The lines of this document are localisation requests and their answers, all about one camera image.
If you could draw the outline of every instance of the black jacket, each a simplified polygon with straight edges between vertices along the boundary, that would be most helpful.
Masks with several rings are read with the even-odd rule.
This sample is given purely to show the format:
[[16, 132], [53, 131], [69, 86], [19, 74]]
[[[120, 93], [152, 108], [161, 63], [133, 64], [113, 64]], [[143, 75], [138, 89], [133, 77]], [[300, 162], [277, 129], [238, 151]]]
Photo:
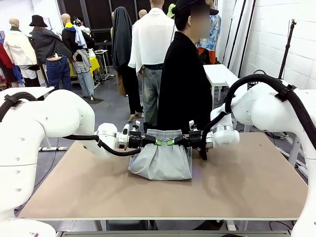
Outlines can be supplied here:
[[[85, 32], [82, 32], [83, 38], [85, 39], [85, 42], [87, 44], [88, 48], [94, 47], [94, 41], [93, 39], [87, 35]], [[82, 46], [79, 46], [76, 41], [76, 32], [63, 29], [63, 32], [61, 33], [61, 37], [63, 39], [63, 42], [65, 46], [74, 54], [78, 49], [82, 49]]]
[[46, 59], [55, 55], [55, 53], [65, 55], [67, 58], [72, 57], [69, 49], [67, 49], [61, 39], [52, 31], [40, 29], [33, 30], [30, 34], [34, 38], [33, 47], [38, 52], [42, 64], [46, 64]]
[[176, 32], [163, 64], [158, 107], [158, 129], [190, 130], [194, 120], [203, 130], [212, 111], [211, 85], [197, 48], [183, 33]]

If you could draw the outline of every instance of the colorful shirt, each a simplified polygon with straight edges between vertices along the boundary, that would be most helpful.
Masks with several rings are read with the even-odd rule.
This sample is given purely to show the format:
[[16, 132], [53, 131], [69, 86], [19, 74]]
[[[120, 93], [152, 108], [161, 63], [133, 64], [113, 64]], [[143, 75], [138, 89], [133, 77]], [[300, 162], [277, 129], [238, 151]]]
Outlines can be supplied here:
[[200, 39], [197, 47], [205, 48], [209, 51], [215, 51], [219, 34], [221, 33], [221, 17], [217, 14], [210, 16], [210, 34], [208, 39]]

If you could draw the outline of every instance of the brown table surface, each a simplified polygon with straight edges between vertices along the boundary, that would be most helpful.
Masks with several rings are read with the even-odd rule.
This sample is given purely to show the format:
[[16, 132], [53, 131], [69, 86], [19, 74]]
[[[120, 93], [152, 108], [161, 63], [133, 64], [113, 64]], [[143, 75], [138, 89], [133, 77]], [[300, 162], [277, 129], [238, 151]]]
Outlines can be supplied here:
[[295, 220], [307, 185], [263, 133], [196, 151], [190, 181], [150, 181], [128, 172], [129, 158], [96, 159], [75, 142], [19, 217], [37, 220]]

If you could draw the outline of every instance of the white jacket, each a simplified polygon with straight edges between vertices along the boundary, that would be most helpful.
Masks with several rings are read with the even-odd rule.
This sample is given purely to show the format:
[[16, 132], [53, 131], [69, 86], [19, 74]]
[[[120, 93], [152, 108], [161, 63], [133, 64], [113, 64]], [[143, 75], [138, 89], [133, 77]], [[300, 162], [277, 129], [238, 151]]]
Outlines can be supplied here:
[[26, 34], [9, 31], [5, 34], [3, 47], [12, 63], [17, 66], [36, 65], [36, 55]]
[[151, 9], [133, 25], [128, 66], [139, 72], [143, 65], [163, 63], [175, 31], [174, 20], [159, 8]]

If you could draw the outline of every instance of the black hat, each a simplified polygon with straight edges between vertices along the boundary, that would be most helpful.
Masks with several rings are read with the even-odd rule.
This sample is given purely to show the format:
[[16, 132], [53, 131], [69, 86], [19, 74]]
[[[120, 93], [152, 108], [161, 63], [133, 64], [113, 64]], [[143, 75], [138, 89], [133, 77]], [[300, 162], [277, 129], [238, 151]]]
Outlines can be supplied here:
[[44, 22], [44, 19], [39, 15], [32, 16], [32, 22], [30, 23], [30, 26], [47, 27], [47, 25]]
[[[209, 5], [206, 4], [205, 0], [177, 0], [176, 7], [172, 13], [177, 13], [183, 9], [194, 8], [195, 10], [205, 10]], [[217, 15], [218, 10], [210, 8], [210, 15]]]

